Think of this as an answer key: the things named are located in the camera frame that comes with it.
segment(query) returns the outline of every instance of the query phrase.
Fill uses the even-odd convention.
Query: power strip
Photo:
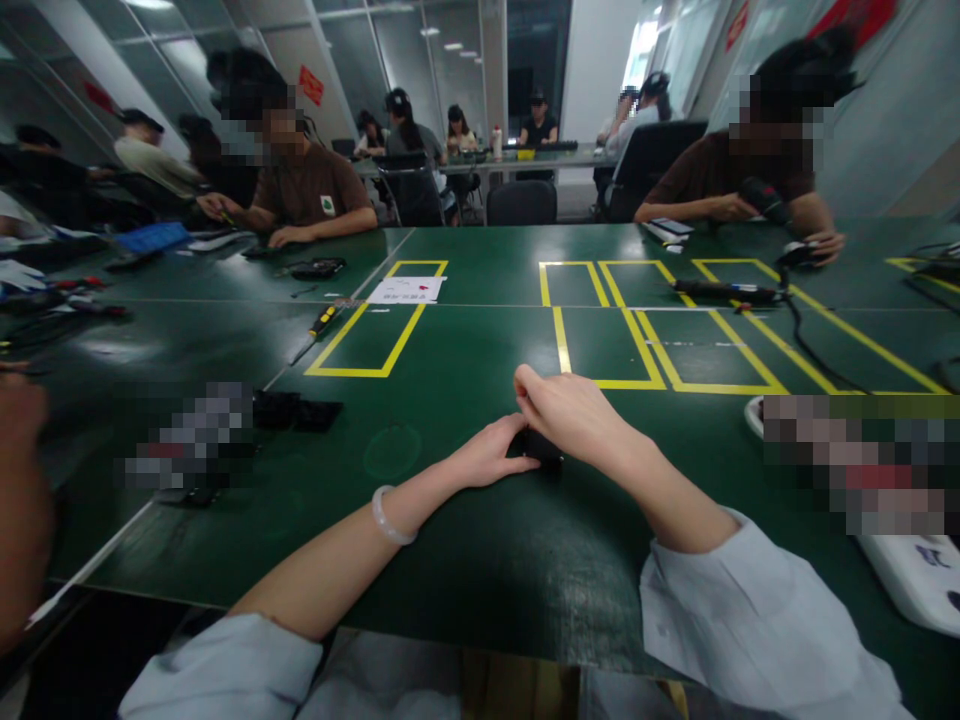
[[[946,535],[858,535],[897,609],[960,638],[960,550]]]

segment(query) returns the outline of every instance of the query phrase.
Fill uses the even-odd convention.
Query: brown t-shirt
[[[729,195],[748,177],[765,180],[786,202],[814,191],[814,173],[803,153],[783,156],[731,155],[727,130],[691,145],[660,178],[645,203],[671,205]]]
[[[298,227],[373,207],[350,161],[317,144],[310,146],[299,165],[283,162],[263,168],[253,205],[272,212],[279,224]]]

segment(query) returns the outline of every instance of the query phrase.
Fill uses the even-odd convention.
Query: ceiling light
[[[123,0],[123,2],[144,10],[169,10],[173,7],[170,0]]]

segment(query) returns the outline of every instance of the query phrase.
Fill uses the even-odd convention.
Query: green table
[[[840,261],[795,278],[808,341],[872,390],[942,392],[931,367],[960,354],[956,319],[905,288],[906,273],[887,259],[955,229],[915,219],[840,226],[850,236]],[[250,473],[211,508],[148,511],[90,585],[227,607],[375,488],[401,482],[512,412],[519,363],[542,373],[570,368],[597,379],[617,410],[713,498],[813,564],[866,647],[893,666],[914,714],[952,716],[957,642],[902,618],[855,541],[837,534],[835,518],[765,474],[761,443],[743,420],[749,396],[830,387],[792,349],[788,314],[688,309],[665,285],[668,276],[702,278],[700,268],[771,283],[758,260],[772,264],[782,236],[763,224],[728,227],[698,234],[677,256],[640,232],[627,225],[369,233],[299,251],[343,256],[349,266],[297,300],[289,294],[303,284],[274,277],[289,260],[251,263],[231,249],[169,255],[123,279],[105,296],[128,304],[132,322],[98,326],[43,358],[57,368],[48,383],[49,442],[60,449],[68,496],[51,575],[70,577],[142,506],[146,491],[115,487],[114,461],[203,381],[276,379],[274,389],[341,400],[345,409],[325,435],[271,436]],[[367,283],[358,295],[366,297],[389,272],[447,276],[440,303],[345,311],[323,343],[277,377],[321,293],[350,296]],[[956,301],[950,288],[937,291]],[[528,474],[458,495],[345,623],[669,675],[642,644],[637,581],[651,537],[623,492],[571,460],[559,480]]]

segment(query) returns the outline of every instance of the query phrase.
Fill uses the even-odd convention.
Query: red banner
[[[897,14],[897,0],[837,0],[810,31],[815,38],[824,30],[848,23],[857,28],[857,50]]]
[[[743,3],[743,7],[740,8],[740,12],[737,13],[737,16],[733,19],[733,22],[730,23],[730,29],[727,31],[727,49],[726,52],[730,52],[737,40],[740,39],[740,35],[743,33],[743,29],[747,26],[747,19],[750,14],[750,0],[746,0]]]
[[[303,88],[303,94],[320,107],[320,101],[323,99],[323,83],[320,82],[320,78],[307,70],[306,65],[300,66],[300,87]]]
[[[110,99],[110,96],[96,85],[83,81],[83,89],[87,92],[87,97],[90,98],[92,102],[97,107],[101,107],[106,110],[111,115],[115,114],[113,111],[113,100]]]

